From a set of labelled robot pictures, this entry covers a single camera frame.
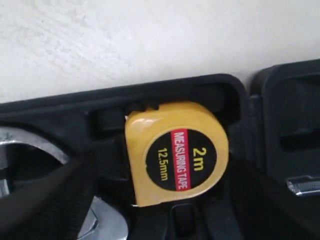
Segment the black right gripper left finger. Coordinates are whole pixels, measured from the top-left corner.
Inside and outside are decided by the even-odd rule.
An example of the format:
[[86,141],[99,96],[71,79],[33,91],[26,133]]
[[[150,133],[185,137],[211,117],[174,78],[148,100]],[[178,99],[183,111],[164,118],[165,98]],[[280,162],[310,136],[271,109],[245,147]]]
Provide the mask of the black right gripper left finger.
[[2,240],[75,240],[92,203],[95,160],[80,158],[0,199]]

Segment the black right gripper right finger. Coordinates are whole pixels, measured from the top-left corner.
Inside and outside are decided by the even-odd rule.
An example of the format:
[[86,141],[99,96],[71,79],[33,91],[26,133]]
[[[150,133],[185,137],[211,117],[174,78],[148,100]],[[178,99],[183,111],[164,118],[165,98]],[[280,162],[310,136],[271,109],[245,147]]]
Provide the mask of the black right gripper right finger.
[[227,167],[231,205],[246,240],[318,240],[319,197],[298,197],[247,160]]

